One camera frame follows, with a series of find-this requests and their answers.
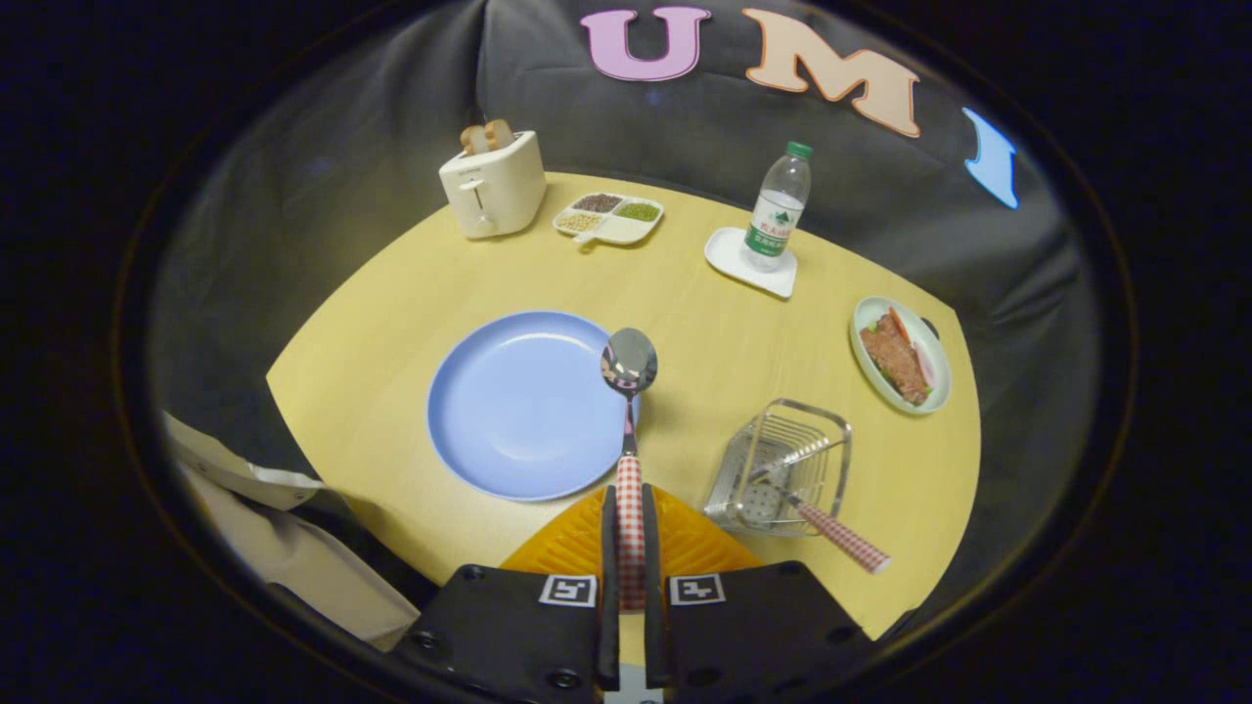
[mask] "bottle cap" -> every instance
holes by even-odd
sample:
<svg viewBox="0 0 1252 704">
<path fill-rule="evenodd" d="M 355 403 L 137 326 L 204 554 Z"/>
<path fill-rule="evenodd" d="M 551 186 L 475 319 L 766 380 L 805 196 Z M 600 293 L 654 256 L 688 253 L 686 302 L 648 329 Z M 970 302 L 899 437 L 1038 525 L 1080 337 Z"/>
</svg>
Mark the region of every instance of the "bottle cap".
<svg viewBox="0 0 1252 704">
<path fill-rule="evenodd" d="M 808 159 L 808 158 L 813 157 L 813 147 L 808 147 L 805 144 L 800 144 L 799 142 L 788 142 L 786 143 L 786 153 L 791 154 L 793 157 L 799 157 L 801 159 Z"/>
</svg>

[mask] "steak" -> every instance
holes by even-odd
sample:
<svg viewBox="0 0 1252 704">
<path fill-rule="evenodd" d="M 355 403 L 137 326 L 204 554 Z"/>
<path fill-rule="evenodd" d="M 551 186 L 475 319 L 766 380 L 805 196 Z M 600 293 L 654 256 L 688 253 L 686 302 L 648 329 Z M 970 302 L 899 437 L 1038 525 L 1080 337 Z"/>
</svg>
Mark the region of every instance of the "steak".
<svg viewBox="0 0 1252 704">
<path fill-rule="evenodd" d="M 900 328 L 890 314 L 878 319 L 878 329 L 860 331 L 861 344 L 874 360 L 886 381 L 900 392 L 905 401 L 920 406 L 926 400 L 926 380 L 921 376 L 918 353 L 904 341 Z"/>
</svg>

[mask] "metal basket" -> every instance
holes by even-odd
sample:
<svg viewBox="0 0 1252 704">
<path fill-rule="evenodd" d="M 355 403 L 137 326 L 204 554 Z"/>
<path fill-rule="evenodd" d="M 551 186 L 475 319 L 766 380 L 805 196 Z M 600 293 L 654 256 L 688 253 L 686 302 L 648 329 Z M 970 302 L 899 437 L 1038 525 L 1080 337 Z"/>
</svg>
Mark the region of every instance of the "metal basket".
<svg viewBox="0 0 1252 704">
<path fill-rule="evenodd" d="M 834 517 L 848 482 L 851 440 L 851 426 L 830 411 L 788 398 L 772 401 L 726 446 L 705 515 L 732 531 L 818 535 L 776 489 L 747 477 L 769 468 L 774 484 L 816 506 L 829 505 Z M 831 466 L 835 476 L 828 476 Z"/>
</svg>

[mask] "white toaster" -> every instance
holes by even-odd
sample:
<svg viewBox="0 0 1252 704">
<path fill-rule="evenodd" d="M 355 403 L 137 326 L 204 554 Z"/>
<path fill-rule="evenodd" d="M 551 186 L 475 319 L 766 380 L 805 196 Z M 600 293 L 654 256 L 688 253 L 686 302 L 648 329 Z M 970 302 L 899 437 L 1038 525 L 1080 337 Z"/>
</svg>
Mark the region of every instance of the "white toaster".
<svg viewBox="0 0 1252 704">
<path fill-rule="evenodd" d="M 517 232 L 531 224 L 547 192 L 535 132 L 513 133 L 503 149 L 467 155 L 439 167 L 448 204 L 470 239 Z"/>
</svg>

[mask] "spoon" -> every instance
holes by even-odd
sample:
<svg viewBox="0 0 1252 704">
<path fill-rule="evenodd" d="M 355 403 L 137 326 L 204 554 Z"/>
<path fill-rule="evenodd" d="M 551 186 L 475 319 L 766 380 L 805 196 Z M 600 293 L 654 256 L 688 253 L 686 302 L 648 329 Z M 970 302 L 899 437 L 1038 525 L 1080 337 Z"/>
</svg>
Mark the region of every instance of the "spoon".
<svg viewBox="0 0 1252 704">
<path fill-rule="evenodd" d="M 644 608 L 647 585 L 644 577 L 644 479 L 635 440 L 631 403 L 656 381 L 656 348 L 646 334 L 622 328 L 608 338 L 600 356 L 600 376 L 610 388 L 626 397 L 626 427 L 622 453 L 617 458 L 617 572 L 621 609 Z"/>
</svg>

